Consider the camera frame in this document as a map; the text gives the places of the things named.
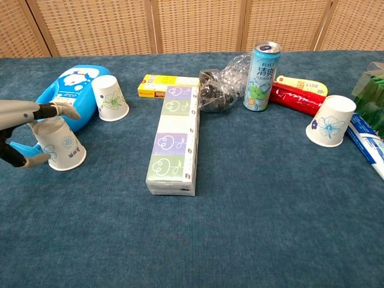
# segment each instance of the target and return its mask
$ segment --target white paper cup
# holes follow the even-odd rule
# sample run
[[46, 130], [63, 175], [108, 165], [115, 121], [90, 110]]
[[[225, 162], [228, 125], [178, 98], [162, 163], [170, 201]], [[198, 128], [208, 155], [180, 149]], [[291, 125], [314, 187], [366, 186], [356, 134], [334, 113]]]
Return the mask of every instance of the white paper cup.
[[44, 153], [50, 154], [51, 168], [67, 171], [84, 162], [86, 150], [62, 117], [44, 119], [32, 131]]
[[116, 121], [125, 117], [130, 108], [121, 92], [115, 76], [103, 75], [92, 81], [98, 115], [104, 121]]
[[324, 147], [340, 145], [355, 109], [356, 104], [347, 97], [340, 95], [326, 97], [305, 130], [308, 138]]

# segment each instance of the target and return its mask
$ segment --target red package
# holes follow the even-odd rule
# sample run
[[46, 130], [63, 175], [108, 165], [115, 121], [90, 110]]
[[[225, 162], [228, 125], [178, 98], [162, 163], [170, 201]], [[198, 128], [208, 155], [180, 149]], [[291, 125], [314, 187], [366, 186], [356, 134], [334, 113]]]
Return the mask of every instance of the red package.
[[293, 110], [314, 116], [323, 104], [325, 97], [274, 82], [269, 100]]

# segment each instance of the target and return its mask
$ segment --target yellow box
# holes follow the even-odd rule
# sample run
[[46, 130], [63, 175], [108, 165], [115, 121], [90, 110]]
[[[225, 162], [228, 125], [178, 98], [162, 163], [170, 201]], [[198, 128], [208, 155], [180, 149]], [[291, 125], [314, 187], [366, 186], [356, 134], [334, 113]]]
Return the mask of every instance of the yellow box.
[[140, 97], [164, 98], [168, 86], [198, 86], [199, 78], [167, 76], [167, 75], [145, 75], [137, 91]]

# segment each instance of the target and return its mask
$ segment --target woven panel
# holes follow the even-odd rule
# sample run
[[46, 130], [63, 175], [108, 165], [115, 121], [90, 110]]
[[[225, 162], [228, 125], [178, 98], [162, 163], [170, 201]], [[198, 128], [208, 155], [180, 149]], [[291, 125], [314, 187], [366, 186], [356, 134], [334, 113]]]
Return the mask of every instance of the woven panel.
[[163, 52], [235, 51], [241, 2], [158, 0]]
[[384, 1], [339, 0], [321, 50], [383, 50]]
[[37, 0], [60, 56], [149, 54], [140, 0]]
[[0, 27], [0, 57], [44, 56], [17, 1], [0, 1]]
[[249, 0], [250, 18], [245, 35], [245, 49], [269, 40], [284, 51], [310, 50], [316, 29], [327, 9], [326, 0]]

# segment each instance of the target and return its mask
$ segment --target aluminum can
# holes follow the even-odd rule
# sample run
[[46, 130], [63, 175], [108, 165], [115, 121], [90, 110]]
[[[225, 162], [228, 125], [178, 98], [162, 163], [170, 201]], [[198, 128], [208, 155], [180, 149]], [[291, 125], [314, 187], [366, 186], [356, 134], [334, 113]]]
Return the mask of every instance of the aluminum can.
[[254, 46], [244, 106], [252, 111], [264, 111], [268, 105], [281, 47], [271, 41], [259, 42]]

